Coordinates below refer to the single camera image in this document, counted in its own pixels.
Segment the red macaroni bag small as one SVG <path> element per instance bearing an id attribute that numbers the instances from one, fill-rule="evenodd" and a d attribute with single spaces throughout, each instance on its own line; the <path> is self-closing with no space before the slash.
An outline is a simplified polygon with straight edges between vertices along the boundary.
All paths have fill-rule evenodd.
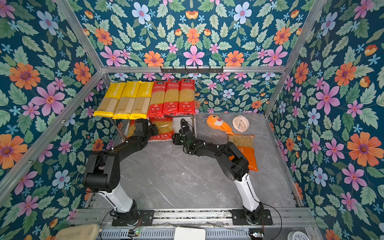
<path id="1" fill-rule="evenodd" d="M 130 125 L 127 132 L 127 138 L 132 137 L 135 133 L 135 130 L 136 130 L 135 120 L 130 120 Z"/>

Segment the yellow spaghetti pack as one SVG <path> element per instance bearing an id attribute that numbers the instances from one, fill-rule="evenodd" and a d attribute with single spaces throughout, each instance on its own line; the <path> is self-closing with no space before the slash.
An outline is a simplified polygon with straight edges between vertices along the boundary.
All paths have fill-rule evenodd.
<path id="1" fill-rule="evenodd" d="M 130 118 L 141 83 L 141 81 L 126 83 L 113 119 Z"/>
<path id="2" fill-rule="evenodd" d="M 94 117 L 112 118 L 122 97 L 125 86 L 126 83 L 112 83 L 98 109 L 94 112 Z"/>
<path id="3" fill-rule="evenodd" d="M 146 119 L 148 117 L 149 106 L 152 98 L 154 82 L 142 82 L 139 87 L 130 120 Z"/>

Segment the red macaroni bag large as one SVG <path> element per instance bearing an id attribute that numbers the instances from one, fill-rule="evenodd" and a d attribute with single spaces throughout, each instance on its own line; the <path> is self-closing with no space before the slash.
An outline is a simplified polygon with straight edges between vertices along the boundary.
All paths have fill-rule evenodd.
<path id="1" fill-rule="evenodd" d="M 157 126 L 159 134 L 150 138 L 151 141 L 172 140 L 174 134 L 172 118 L 150 118 L 152 124 Z"/>

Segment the red spaghetti pack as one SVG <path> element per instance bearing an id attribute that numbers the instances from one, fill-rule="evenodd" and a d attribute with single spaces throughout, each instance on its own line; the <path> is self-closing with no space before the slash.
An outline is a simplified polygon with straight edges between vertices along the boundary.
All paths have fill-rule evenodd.
<path id="1" fill-rule="evenodd" d="M 152 96 L 148 110 L 148 118 L 163 119 L 163 107 L 165 103 L 167 82 L 155 82 L 152 89 Z"/>
<path id="2" fill-rule="evenodd" d="M 179 97 L 179 115 L 194 115 L 195 113 L 195 81 L 182 79 Z"/>
<path id="3" fill-rule="evenodd" d="M 180 85 L 177 80 L 168 80 L 165 93 L 163 115 L 177 116 L 179 113 Z"/>

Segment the red spaghetti pack front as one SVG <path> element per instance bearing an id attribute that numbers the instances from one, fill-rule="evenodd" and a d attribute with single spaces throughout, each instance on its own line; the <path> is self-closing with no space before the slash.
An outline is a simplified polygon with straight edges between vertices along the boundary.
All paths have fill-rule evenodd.
<path id="1" fill-rule="evenodd" d="M 195 81 L 182 79 L 179 97 L 179 115 L 194 115 L 195 113 Z"/>

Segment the orange macaroni bag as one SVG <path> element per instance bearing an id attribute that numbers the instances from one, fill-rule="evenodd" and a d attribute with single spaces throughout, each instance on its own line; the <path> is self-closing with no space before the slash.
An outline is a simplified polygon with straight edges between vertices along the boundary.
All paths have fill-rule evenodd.
<path id="1" fill-rule="evenodd" d="M 254 149 L 254 135 L 228 135 L 228 141 L 235 144 L 249 162 L 249 170 L 258 172 Z"/>

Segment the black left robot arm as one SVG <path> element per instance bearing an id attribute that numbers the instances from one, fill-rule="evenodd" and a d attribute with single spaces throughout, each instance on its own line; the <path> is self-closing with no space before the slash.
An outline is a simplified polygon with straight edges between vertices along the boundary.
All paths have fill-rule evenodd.
<path id="1" fill-rule="evenodd" d="M 135 121 L 134 134 L 121 144 L 107 150 L 94 151 L 86 164 L 83 185 L 99 194 L 113 207 L 111 216 L 115 222 L 134 226 L 140 222 L 137 203 L 130 198 L 120 184 L 120 162 L 143 150 L 151 137 L 159 134 L 158 128 L 147 119 Z"/>

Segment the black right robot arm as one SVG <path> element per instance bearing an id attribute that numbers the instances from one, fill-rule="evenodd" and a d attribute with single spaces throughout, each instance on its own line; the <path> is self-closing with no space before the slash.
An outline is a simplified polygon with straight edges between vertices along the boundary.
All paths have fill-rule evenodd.
<path id="1" fill-rule="evenodd" d="M 181 129 L 172 136 L 173 144 L 183 146 L 186 154 L 216 159 L 225 176 L 233 181 L 243 201 L 245 218 L 251 225 L 256 225 L 262 216 L 264 206 L 253 188 L 249 161 L 232 142 L 217 145 L 196 138 L 189 123 L 181 119 Z"/>

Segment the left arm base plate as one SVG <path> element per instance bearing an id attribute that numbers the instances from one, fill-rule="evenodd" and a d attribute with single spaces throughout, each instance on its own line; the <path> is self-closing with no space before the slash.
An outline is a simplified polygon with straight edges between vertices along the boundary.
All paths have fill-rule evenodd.
<path id="1" fill-rule="evenodd" d="M 136 227 L 151 226 L 154 220 L 153 210 L 133 210 L 127 213 L 117 213 L 113 211 L 113 227 Z"/>

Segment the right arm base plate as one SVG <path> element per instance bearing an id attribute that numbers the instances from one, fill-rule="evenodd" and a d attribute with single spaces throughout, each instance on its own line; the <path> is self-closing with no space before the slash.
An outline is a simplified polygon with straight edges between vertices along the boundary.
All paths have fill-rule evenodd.
<path id="1" fill-rule="evenodd" d="M 230 210 L 234 226 L 272 226 L 273 219 L 271 212 L 268 209 L 263 209 L 261 212 L 249 212 L 244 209 Z"/>

